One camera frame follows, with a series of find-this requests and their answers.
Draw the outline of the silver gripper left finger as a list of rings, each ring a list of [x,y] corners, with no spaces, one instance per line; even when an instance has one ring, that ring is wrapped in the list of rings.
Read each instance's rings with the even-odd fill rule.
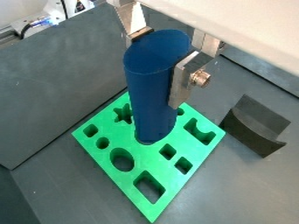
[[[136,0],[107,0],[115,7],[126,31],[126,47],[130,47],[154,29],[146,23],[142,4]]]

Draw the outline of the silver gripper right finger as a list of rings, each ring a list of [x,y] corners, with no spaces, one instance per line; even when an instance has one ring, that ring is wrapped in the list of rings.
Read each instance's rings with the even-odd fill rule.
[[[204,88],[211,81],[206,66],[220,55],[226,43],[199,29],[194,30],[191,51],[179,60],[172,70],[172,85],[168,105],[178,109],[191,96],[194,87]]]

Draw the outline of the white robot base equipment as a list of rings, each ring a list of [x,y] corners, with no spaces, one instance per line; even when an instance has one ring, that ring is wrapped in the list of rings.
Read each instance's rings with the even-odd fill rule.
[[[0,43],[31,36],[91,10],[100,0],[0,0]]]

